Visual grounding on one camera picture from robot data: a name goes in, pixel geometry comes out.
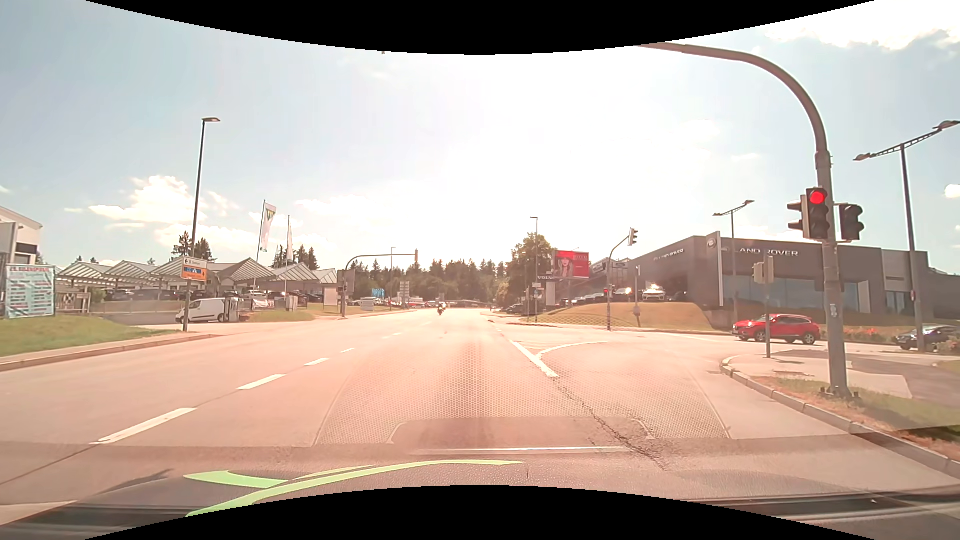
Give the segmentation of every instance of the orange sign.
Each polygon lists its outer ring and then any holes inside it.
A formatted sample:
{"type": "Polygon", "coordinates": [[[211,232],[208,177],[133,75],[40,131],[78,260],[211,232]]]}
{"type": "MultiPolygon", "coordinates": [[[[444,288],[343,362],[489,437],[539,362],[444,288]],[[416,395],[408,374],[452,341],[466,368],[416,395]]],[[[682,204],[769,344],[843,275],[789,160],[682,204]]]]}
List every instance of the orange sign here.
{"type": "Polygon", "coordinates": [[[183,258],[180,277],[192,282],[206,283],[206,261],[201,258],[183,258]]]}

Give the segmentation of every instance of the asphalt road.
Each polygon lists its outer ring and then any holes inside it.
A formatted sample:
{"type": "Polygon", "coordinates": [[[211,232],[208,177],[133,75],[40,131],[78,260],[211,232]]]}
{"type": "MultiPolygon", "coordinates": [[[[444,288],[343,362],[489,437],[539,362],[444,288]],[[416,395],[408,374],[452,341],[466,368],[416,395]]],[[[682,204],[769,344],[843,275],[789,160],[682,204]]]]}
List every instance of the asphalt road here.
{"type": "Polygon", "coordinates": [[[719,374],[721,359],[763,344],[507,322],[450,309],[261,325],[0,373],[0,524],[160,479],[181,482],[168,499],[212,504],[184,475],[438,459],[512,464],[323,489],[507,483],[700,500],[957,483],[719,374]]]}

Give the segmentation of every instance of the white flag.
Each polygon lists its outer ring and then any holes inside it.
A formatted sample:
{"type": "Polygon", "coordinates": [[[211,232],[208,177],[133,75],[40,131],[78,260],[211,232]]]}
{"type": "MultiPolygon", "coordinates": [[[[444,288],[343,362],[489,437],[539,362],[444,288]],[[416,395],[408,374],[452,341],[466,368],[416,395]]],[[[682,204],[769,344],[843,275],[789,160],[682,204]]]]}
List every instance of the white flag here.
{"type": "Polygon", "coordinates": [[[287,216],[287,262],[294,259],[294,230],[290,228],[290,216],[287,216]]]}
{"type": "Polygon", "coordinates": [[[267,242],[270,240],[270,227],[274,223],[275,215],[276,207],[264,202],[263,215],[260,218],[260,251],[263,253],[270,253],[270,250],[267,248],[267,242]]]}

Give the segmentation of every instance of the red suv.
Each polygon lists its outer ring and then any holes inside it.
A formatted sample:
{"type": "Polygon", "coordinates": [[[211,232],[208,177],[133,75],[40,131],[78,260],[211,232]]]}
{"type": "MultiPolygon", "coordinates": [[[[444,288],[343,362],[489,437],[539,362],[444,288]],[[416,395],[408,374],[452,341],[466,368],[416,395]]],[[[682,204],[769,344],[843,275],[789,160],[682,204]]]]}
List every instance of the red suv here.
{"type": "MultiPolygon", "coordinates": [[[[770,327],[770,339],[782,339],[787,343],[793,343],[799,339],[804,345],[813,345],[820,340],[820,326],[810,320],[809,317],[802,315],[775,315],[771,313],[770,327]]],[[[731,333],[742,341],[748,339],[766,341],[766,332],[766,316],[763,316],[755,321],[737,322],[733,325],[733,332],[731,333]]]]}

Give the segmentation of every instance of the grass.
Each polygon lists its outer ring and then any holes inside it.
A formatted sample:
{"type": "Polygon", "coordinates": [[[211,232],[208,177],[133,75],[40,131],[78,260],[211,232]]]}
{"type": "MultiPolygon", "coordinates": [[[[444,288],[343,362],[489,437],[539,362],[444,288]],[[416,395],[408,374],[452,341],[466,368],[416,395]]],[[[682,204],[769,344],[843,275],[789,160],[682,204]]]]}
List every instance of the grass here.
{"type": "Polygon", "coordinates": [[[172,333],[129,327],[98,317],[55,315],[0,320],[0,356],[51,351],[172,333]]]}
{"type": "Polygon", "coordinates": [[[960,409],[851,387],[861,400],[855,405],[820,396],[820,388],[828,384],[818,380],[762,377],[756,381],[844,418],[960,459],[960,409]]]}
{"type": "MultiPolygon", "coordinates": [[[[534,319],[534,317],[523,317],[520,320],[534,322],[534,319]]],[[[540,315],[536,319],[538,322],[548,324],[605,326],[607,305],[587,304],[567,307],[540,315]]],[[[624,302],[611,304],[611,323],[620,328],[637,328],[634,305],[624,302]]],[[[665,330],[714,330],[699,307],[681,302],[640,304],[639,326],[665,330]]]]}
{"type": "Polygon", "coordinates": [[[265,311],[255,311],[251,316],[248,322],[251,323],[294,323],[299,321],[312,321],[314,317],[313,313],[308,312],[306,309],[298,309],[296,311],[287,311],[285,309],[276,309],[276,310],[265,310],[265,311]]]}

